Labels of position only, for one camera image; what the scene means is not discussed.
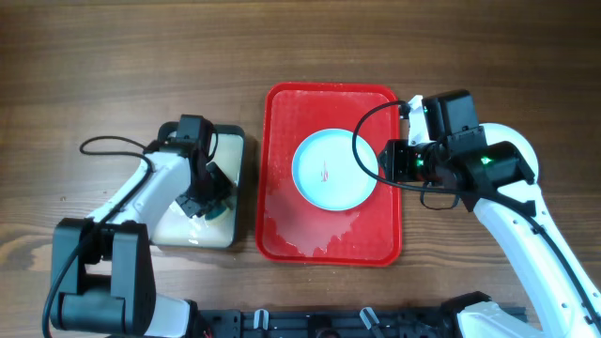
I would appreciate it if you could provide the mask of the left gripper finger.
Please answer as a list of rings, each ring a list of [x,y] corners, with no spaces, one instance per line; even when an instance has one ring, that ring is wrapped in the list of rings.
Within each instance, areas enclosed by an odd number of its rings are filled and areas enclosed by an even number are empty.
[[[202,204],[186,194],[178,196],[176,202],[188,218],[202,217],[206,213],[206,208]]]
[[[206,169],[210,176],[208,203],[212,208],[216,208],[232,195],[233,184],[216,162],[210,162]]]

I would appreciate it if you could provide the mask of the green scrubbing sponge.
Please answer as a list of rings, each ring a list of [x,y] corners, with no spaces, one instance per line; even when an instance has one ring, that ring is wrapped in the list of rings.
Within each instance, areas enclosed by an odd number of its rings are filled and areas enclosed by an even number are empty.
[[[218,222],[222,218],[227,218],[236,207],[236,204],[229,199],[219,201],[213,208],[205,214],[207,222]]]

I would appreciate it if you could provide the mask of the white plate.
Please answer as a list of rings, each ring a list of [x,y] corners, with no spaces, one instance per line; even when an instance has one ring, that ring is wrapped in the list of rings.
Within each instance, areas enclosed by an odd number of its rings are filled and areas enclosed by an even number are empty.
[[[531,143],[518,131],[498,123],[483,123],[486,142],[489,146],[510,142],[521,153],[534,173],[534,182],[539,178],[539,161]]]

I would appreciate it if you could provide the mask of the light blue plate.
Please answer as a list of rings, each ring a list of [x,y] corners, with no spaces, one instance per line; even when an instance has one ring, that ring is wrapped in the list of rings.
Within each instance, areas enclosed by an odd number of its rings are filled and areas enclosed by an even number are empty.
[[[377,181],[365,172],[378,172],[373,148],[351,131],[317,131],[297,147],[292,179],[310,204],[328,211],[352,209],[367,200]]]

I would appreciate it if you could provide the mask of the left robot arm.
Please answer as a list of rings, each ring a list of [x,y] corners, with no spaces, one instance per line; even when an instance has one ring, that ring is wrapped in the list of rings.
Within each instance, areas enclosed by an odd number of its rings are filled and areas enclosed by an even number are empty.
[[[150,246],[172,204],[206,224],[235,212],[235,185],[214,160],[220,135],[228,133],[243,131],[200,115],[164,123],[155,140],[134,152],[140,167],[112,200],[85,218],[58,223],[43,336],[52,329],[110,337],[213,336],[194,301],[158,294]]]

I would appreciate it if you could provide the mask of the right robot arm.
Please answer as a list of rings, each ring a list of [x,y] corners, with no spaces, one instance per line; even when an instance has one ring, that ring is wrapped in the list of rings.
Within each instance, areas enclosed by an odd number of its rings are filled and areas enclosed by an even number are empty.
[[[408,139],[378,156],[381,183],[449,194],[488,230],[524,287],[541,327],[473,292],[447,301],[457,337],[597,337],[600,292],[553,221],[538,185],[539,164],[518,131],[479,121],[471,94],[457,90],[385,103],[409,123]]]

